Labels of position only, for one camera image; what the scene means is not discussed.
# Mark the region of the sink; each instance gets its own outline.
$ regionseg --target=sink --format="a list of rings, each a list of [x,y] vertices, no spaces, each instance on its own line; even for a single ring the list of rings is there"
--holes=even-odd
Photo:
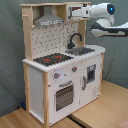
[[[94,49],[90,49],[86,47],[78,47],[78,48],[68,49],[65,51],[65,53],[79,56],[79,55],[87,54],[94,51],[95,51]]]

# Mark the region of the stovetop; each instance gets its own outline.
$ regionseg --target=stovetop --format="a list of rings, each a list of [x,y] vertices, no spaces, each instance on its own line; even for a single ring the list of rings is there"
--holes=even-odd
[[[69,59],[73,59],[73,57],[70,57],[70,56],[67,56],[67,55],[64,55],[61,53],[54,53],[51,55],[36,58],[36,59],[34,59],[34,62],[40,63],[40,64],[48,67],[50,65],[61,63],[61,62],[67,61]]]

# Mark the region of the oven handle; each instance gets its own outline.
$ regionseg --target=oven handle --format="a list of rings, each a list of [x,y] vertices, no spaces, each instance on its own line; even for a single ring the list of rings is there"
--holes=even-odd
[[[85,90],[85,88],[86,88],[86,82],[87,82],[85,76],[83,76],[83,80],[84,80],[84,87],[82,87],[82,90]]]
[[[72,80],[68,81],[66,84],[61,84],[59,87],[66,87],[72,83]]]

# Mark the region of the oven window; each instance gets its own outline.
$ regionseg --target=oven window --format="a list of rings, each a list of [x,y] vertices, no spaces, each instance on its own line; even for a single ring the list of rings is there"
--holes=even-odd
[[[56,92],[56,111],[73,103],[73,85]]]

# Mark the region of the pegboard backsplash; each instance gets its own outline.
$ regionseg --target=pegboard backsplash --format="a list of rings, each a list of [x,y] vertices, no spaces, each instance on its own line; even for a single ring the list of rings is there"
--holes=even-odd
[[[35,27],[32,29],[33,59],[55,52],[66,50],[70,37],[78,33],[79,22]],[[75,47],[78,46],[78,36],[73,38]]]

